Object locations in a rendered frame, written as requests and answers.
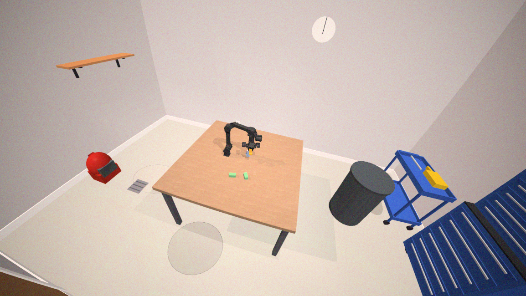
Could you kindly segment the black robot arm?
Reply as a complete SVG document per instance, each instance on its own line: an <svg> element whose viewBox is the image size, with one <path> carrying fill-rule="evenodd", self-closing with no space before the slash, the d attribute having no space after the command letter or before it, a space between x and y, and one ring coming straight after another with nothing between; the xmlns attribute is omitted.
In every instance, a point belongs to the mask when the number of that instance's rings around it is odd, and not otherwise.
<svg viewBox="0 0 526 296"><path fill-rule="evenodd" d="M232 144L230 143L230 129L232 129L232 128L238 128L238 129L241 129L243 131L246 131L248 133L250 141L254 141L254 140L257 141L257 142L261 142L262 141L262 135L257 135L257 131L256 131L255 128L247 127L247 126L244 126L244 125L239 124L237 122L228 123L224 127L224 130L225 130L225 133L226 133L226 146L223 149L223 155L226 156L226 157L230 156L230 149L232 148ZM249 149L254 149L254 148L256 148L255 142L249 143Z"/></svg>

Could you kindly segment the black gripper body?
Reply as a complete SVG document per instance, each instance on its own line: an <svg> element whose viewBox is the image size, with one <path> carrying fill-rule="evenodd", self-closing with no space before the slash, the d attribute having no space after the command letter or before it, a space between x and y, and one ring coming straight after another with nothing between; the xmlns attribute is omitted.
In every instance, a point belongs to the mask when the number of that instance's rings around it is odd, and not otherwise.
<svg viewBox="0 0 526 296"><path fill-rule="evenodd" d="M249 140L248 143L246 143L246 142L242 142L242 147L248 147L248 146L249 146L249 143L253 143L253 142L255 142L255 140L254 140L254 141L250 141L250 140ZM257 148L260 147L260 143L255 143L255 145L256 145Z"/></svg>

